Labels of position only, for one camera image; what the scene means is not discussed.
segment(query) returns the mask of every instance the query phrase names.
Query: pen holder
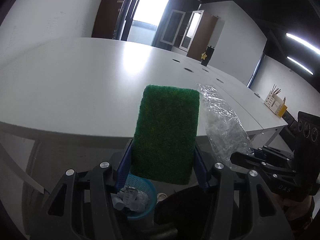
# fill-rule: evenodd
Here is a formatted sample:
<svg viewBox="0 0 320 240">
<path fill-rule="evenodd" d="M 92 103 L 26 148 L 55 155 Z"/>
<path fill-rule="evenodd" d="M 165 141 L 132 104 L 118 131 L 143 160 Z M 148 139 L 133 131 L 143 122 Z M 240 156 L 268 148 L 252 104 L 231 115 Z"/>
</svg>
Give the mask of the pen holder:
<svg viewBox="0 0 320 240">
<path fill-rule="evenodd" d="M 287 109 L 284 105 L 284 101 L 272 91 L 269 92 L 264 104 L 279 117 L 282 117 Z"/>
</svg>

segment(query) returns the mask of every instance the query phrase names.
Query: plastic bag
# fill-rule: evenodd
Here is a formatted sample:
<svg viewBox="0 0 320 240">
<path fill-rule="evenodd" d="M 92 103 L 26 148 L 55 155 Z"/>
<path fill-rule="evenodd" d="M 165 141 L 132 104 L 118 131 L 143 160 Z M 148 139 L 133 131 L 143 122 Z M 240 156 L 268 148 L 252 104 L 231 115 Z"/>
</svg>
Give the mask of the plastic bag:
<svg viewBox="0 0 320 240">
<path fill-rule="evenodd" d="M 231 154 L 234 152 L 253 154 L 251 141 L 236 113 L 217 90 L 209 85 L 198 84 L 198 86 L 201 94 L 201 115 L 206 123 L 206 133 L 213 152 L 218 161 L 235 168 L 230 162 Z"/>
</svg>

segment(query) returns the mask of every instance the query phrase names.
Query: sponge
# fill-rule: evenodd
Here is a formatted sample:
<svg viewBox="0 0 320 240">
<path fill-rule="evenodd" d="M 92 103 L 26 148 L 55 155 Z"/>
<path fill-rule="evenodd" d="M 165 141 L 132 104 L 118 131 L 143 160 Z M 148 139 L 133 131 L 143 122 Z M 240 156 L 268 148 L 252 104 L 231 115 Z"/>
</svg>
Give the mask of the sponge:
<svg viewBox="0 0 320 240">
<path fill-rule="evenodd" d="M 134 134 L 131 173 L 156 181 L 188 184 L 198 115 L 198 91 L 147 86 Z"/>
</svg>

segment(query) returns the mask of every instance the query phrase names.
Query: yellow star sticker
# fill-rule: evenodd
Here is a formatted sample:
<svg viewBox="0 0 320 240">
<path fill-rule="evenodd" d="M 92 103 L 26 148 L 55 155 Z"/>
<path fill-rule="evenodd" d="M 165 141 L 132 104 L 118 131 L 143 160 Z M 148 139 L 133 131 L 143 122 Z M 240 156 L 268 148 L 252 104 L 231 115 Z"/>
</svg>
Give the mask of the yellow star sticker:
<svg viewBox="0 0 320 240">
<path fill-rule="evenodd" d="M 202 53 L 202 54 L 201 54 L 201 59 L 205 60 L 206 57 L 207 57 L 207 54 L 206 54 L 206 53 Z"/>
</svg>

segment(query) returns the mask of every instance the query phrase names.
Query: ceiling light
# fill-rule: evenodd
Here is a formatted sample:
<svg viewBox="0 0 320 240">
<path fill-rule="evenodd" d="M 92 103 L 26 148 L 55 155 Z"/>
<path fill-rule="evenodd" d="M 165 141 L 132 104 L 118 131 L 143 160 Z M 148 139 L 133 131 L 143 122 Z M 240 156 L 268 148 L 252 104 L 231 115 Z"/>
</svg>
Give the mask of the ceiling light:
<svg viewBox="0 0 320 240">
<path fill-rule="evenodd" d="M 315 51 L 316 53 L 318 53 L 320 55 L 320 49 L 317 49 L 315 46 L 312 46 L 310 43 L 304 41 L 303 39 L 297 37 L 297 36 L 294 36 L 290 33 L 287 33 L 287 36 L 294 39 L 295 41 L 298 41 L 300 42 L 301 44 L 305 45 L 306 47 L 308 47 L 309 49 L 312 49 L 313 51 Z"/>
<path fill-rule="evenodd" d="M 311 75 L 313 75 L 313 73 L 308 70 L 304 65 L 300 64 L 298 61 L 295 61 L 294 59 L 287 57 L 289 60 L 293 61 L 295 64 L 299 65 L 300 67 L 302 67 L 304 70 L 308 71 Z"/>
</svg>

